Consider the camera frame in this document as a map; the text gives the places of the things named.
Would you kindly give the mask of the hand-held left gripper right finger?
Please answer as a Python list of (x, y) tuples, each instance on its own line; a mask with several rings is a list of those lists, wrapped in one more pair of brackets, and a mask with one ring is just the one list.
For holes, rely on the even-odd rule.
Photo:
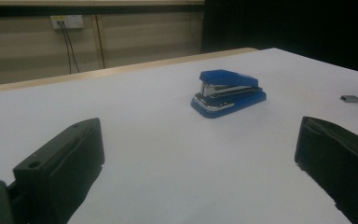
[(295, 162), (358, 224), (358, 135), (335, 123), (305, 117), (301, 121)]

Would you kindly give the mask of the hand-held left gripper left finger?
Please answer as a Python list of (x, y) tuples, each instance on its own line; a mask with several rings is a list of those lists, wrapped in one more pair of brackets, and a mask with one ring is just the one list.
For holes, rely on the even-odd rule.
[(18, 164), (13, 173), (28, 224), (66, 224), (104, 164), (99, 119), (71, 125)]

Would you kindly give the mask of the blue stapler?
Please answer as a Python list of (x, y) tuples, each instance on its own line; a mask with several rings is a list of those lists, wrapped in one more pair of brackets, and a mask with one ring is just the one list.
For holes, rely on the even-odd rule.
[(218, 69), (200, 73), (201, 87), (191, 106), (203, 117), (216, 119), (267, 99), (258, 80), (244, 74)]

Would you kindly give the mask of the white table cover sheet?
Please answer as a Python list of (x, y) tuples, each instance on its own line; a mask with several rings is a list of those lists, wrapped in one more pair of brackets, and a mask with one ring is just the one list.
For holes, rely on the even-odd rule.
[[(190, 105), (204, 70), (255, 77), (267, 100), (218, 119)], [(106, 161), (70, 224), (350, 224), (295, 164), (305, 116), (358, 134), (358, 72), (281, 49), (224, 51), (0, 85), (0, 179), (97, 118)]]

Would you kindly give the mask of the black curtain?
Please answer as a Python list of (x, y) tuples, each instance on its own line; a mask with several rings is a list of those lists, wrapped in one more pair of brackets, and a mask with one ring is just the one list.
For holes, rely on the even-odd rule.
[(358, 0), (205, 0), (203, 52), (278, 48), (358, 71)]

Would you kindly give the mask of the white wall socket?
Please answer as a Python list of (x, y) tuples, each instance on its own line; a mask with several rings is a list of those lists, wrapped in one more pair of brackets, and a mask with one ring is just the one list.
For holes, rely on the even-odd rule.
[(51, 16), (51, 23), (55, 30), (62, 27), (66, 29), (82, 29), (84, 27), (82, 15), (56, 15)]

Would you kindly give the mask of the black horizontal rail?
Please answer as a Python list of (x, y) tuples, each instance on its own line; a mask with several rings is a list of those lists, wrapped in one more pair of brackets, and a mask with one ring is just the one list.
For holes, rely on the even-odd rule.
[(202, 12), (203, 5), (161, 6), (0, 6), (0, 17)]

